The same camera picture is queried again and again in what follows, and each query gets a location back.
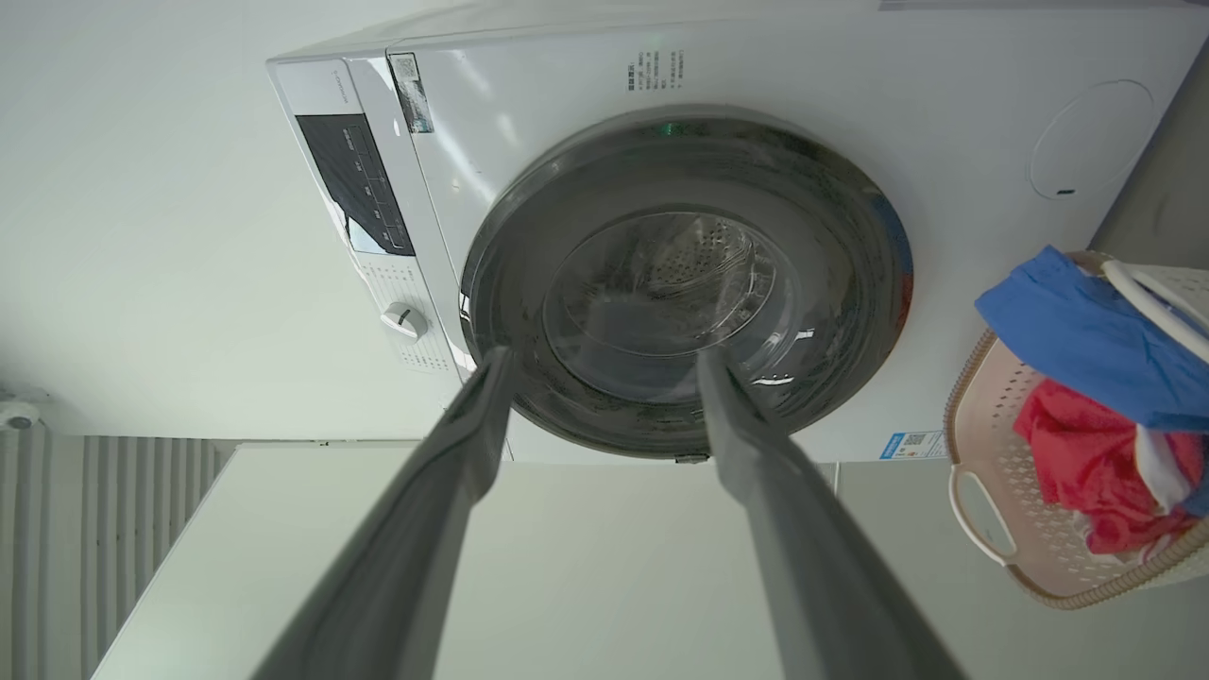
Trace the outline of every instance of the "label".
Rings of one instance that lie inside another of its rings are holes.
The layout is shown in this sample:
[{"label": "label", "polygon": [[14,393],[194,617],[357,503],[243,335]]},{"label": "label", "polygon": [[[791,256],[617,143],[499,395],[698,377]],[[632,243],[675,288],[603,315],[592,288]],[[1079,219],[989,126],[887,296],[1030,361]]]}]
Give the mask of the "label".
[{"label": "label", "polygon": [[433,117],[428,113],[428,96],[424,83],[420,80],[420,65],[411,52],[391,56],[391,70],[394,73],[395,90],[399,92],[399,104],[403,105],[403,117],[407,119],[407,129],[412,134],[433,132]]},{"label": "label", "polygon": [[881,460],[943,459],[949,456],[944,443],[944,431],[895,432],[881,451]]},{"label": "label", "polygon": [[643,50],[625,69],[626,92],[679,90],[683,86],[683,50]]}]

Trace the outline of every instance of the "blue cloth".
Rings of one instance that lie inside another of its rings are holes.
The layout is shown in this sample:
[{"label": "blue cloth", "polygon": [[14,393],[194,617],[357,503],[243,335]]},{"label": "blue cloth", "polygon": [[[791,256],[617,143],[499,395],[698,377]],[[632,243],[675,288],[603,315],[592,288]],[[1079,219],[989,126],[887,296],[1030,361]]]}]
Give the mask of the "blue cloth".
[{"label": "blue cloth", "polygon": [[1201,484],[1192,490],[1191,496],[1180,503],[1180,507],[1193,517],[1209,514],[1209,437],[1203,437],[1201,442],[1205,450],[1205,467],[1204,472],[1201,473]]},{"label": "blue cloth", "polygon": [[1209,364],[1052,247],[974,306],[1039,373],[1151,430],[1209,432]]}]

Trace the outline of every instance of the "washing machine door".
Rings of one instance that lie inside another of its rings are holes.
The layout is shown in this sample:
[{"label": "washing machine door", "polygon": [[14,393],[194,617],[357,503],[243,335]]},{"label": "washing machine door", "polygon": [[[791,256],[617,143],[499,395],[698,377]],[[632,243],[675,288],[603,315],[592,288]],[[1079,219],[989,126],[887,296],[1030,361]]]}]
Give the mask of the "washing machine door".
[{"label": "washing machine door", "polygon": [[850,161],[754,113],[664,109],[522,173],[472,247],[462,324],[476,359],[517,350],[538,426],[699,457],[698,350],[725,345],[796,431],[881,365],[910,288],[902,225]]}]

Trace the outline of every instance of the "plastic basket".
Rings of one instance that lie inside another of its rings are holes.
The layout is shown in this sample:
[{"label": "plastic basket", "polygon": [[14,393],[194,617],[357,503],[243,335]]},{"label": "plastic basket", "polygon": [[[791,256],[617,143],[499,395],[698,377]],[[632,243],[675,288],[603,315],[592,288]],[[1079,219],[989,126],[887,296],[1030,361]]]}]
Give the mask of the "plastic basket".
[{"label": "plastic basket", "polygon": [[[1103,276],[1127,300],[1209,362],[1209,341],[1147,292],[1209,328],[1209,271],[1127,265],[1088,254],[1077,254],[1075,259],[1086,269],[1103,266]],[[1167,586],[1209,574],[1209,519],[1145,564],[1128,565],[1088,553],[1071,521],[1072,513],[1041,499],[1032,453],[1012,425],[1025,397],[1043,379],[988,330],[954,387],[944,414],[953,459],[949,497],[970,540],[1006,567],[1029,594],[1055,609],[1081,609],[1134,588]],[[1007,530],[1011,552],[996,548],[979,535],[959,490],[962,479],[980,486]]]}]

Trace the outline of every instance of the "gray gripper arm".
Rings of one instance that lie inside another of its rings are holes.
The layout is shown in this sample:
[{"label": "gray gripper arm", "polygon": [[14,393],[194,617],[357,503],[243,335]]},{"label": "gray gripper arm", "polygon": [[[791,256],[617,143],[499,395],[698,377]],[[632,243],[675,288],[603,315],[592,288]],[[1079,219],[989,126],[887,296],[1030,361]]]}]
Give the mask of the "gray gripper arm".
[{"label": "gray gripper arm", "polygon": [[470,507],[499,469],[513,352],[492,350],[416,448],[255,680],[427,680]]},{"label": "gray gripper arm", "polygon": [[964,678],[724,350],[698,355],[698,380],[718,478],[747,511],[786,678]]}]

